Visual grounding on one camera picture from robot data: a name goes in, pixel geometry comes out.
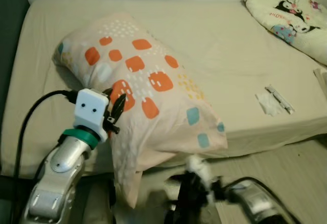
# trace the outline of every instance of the wooden floor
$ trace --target wooden floor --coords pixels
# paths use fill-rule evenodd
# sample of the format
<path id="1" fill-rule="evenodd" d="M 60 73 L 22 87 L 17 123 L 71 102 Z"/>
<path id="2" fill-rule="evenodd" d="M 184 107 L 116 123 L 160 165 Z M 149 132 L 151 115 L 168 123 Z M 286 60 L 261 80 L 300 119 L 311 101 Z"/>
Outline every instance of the wooden floor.
<path id="1" fill-rule="evenodd" d="M 225 176 L 227 182 L 244 176 L 260 179 L 303 224 L 327 223 L 327 142 L 296 143 L 269 152 L 218 160 L 212 162 L 211 167 L 213 175 Z M 182 170 L 183 167 L 178 167 L 144 174 L 137 209 L 118 208 L 125 220 L 123 223 L 145 223 L 145 220 L 146 223 L 162 223 L 162 200 L 166 197 L 163 189 L 169 189 L 172 195 L 177 193 L 175 187 L 165 184 L 165 179 Z M 90 192 L 84 223 L 108 223 L 105 220 L 106 193 L 101 188 L 101 185 L 94 185 Z M 223 224 L 248 223 L 238 206 L 217 204 L 217 208 Z"/>

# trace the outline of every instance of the pillowcase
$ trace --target pillowcase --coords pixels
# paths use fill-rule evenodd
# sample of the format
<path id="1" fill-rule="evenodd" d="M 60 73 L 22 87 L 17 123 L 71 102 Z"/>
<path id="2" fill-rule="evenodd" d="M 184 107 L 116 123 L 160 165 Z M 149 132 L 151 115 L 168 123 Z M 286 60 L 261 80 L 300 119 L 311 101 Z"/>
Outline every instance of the pillowcase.
<path id="1" fill-rule="evenodd" d="M 142 171 L 180 152 L 227 148 L 222 121 L 176 56 L 126 13 L 72 32 L 54 53 L 84 87 L 113 87 L 111 106 L 127 95 L 121 131 L 109 137 L 115 179 L 132 207 Z"/>

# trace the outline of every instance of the mattress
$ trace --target mattress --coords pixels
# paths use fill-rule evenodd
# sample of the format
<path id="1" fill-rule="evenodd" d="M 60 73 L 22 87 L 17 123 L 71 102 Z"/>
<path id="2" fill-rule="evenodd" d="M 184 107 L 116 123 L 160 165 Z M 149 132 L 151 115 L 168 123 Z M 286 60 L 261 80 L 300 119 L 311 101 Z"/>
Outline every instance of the mattress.
<path id="1" fill-rule="evenodd" d="M 327 101 L 313 74 L 321 66 L 268 33 L 240 3 L 122 0 L 34 2 L 21 31 L 4 115 L 1 161 L 12 175 L 20 125 L 47 92 L 81 88 L 51 56 L 70 31 L 114 12 L 129 12 L 179 60 L 225 123 L 229 148 L 205 154 L 222 158 L 271 150 L 327 132 Z M 295 108 L 265 115 L 255 94 L 272 84 Z M 21 176 L 31 177 L 59 135 L 72 126 L 74 106 L 62 97 L 40 105 L 28 124 Z M 112 172 L 108 143 L 86 162 L 86 174 Z M 184 162 L 180 155 L 162 166 Z"/>

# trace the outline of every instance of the cartoon print blanket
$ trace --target cartoon print blanket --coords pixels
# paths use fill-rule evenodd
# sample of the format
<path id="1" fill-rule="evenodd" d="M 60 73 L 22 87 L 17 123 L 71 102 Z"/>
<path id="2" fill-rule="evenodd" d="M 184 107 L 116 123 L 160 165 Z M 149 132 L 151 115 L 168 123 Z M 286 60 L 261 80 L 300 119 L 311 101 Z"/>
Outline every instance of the cartoon print blanket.
<path id="1" fill-rule="evenodd" d="M 252 16 L 283 41 L 327 65 L 327 9 L 314 0 L 244 0 Z"/>

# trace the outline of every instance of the beige bed sheet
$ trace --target beige bed sheet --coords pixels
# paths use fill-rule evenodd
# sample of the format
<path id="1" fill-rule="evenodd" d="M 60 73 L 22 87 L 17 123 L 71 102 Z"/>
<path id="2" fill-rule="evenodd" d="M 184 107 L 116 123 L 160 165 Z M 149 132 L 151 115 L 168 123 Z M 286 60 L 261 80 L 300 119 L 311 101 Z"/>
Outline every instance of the beige bed sheet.
<path id="1" fill-rule="evenodd" d="M 79 87 L 51 61 L 56 45 L 73 29 L 118 11 L 129 12 L 187 57 L 180 62 L 227 131 L 229 149 L 207 157 L 251 154 L 327 132 L 327 101 L 313 74 L 321 66 L 268 33 L 240 3 L 42 0 L 30 7 L 19 40 L 3 123 L 2 174 L 13 172 L 20 125 L 32 104 L 52 90 Z M 254 95 L 268 84 L 294 106 L 293 115 L 263 113 Z M 22 176 L 32 176 L 59 135 L 72 126 L 73 109 L 55 97 L 36 110 L 26 130 Z M 100 145 L 86 163 L 86 174 L 112 172 L 110 154 L 108 143 Z M 164 166 L 182 162 L 183 155 Z"/>

